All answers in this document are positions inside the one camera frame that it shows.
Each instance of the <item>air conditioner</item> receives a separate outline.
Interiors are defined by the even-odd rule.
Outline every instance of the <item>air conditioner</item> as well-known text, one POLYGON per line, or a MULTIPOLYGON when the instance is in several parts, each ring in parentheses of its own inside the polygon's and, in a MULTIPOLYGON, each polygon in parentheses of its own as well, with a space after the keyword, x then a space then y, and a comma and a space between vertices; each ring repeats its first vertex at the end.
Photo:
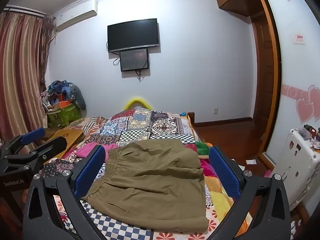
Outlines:
POLYGON ((57 30, 62 31, 73 24, 96 16, 98 13, 98 3, 96 0, 90 0, 79 4, 70 10, 58 15, 57 30))

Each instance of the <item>small monitor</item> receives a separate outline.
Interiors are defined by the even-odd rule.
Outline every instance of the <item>small monitor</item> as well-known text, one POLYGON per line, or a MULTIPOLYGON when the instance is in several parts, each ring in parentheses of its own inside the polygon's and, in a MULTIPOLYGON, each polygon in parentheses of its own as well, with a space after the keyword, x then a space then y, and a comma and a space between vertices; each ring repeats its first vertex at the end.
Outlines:
POLYGON ((148 49, 132 49, 120 52, 121 71, 149 68, 148 49))

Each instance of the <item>green bag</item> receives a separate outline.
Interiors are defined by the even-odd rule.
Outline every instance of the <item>green bag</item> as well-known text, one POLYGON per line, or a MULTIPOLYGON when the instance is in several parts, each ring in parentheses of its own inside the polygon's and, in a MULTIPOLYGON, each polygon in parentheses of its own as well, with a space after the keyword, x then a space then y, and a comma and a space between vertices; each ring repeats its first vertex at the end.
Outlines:
POLYGON ((66 127, 71 122, 81 118, 80 111, 75 104, 71 104, 46 113, 49 127, 66 127))

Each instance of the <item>metal screw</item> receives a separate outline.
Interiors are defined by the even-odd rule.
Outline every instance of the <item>metal screw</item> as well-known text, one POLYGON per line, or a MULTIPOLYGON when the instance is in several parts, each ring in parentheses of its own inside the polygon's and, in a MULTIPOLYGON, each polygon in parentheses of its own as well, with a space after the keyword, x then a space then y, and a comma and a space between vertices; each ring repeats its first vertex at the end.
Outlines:
POLYGON ((64 171, 62 172, 62 175, 63 175, 63 176, 69 176, 70 173, 71 173, 71 170, 64 170, 64 171))
POLYGON ((274 176, 275 176, 275 179, 276 179, 276 180, 281 180, 281 179, 282 179, 282 178, 281 178, 281 175, 279 175, 279 174, 275 174, 274 176))
POLYGON ((251 177, 252 176, 252 171, 244 171, 244 174, 247 176, 247 177, 251 177))
POLYGON ((33 176, 34 179, 39 179, 41 177, 41 175, 39 173, 37 173, 36 175, 33 176))

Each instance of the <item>sticker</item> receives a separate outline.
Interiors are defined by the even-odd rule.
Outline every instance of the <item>sticker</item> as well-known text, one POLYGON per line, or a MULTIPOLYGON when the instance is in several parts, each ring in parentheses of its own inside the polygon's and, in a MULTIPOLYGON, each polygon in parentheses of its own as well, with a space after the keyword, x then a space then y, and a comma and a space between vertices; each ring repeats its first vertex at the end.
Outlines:
POLYGON ((293 143, 293 141, 291 141, 289 144, 289 149, 292 150, 293 146, 294 146, 294 143, 293 143))
POLYGON ((301 34, 297 34, 293 37, 294 44, 305 44, 304 37, 301 34))

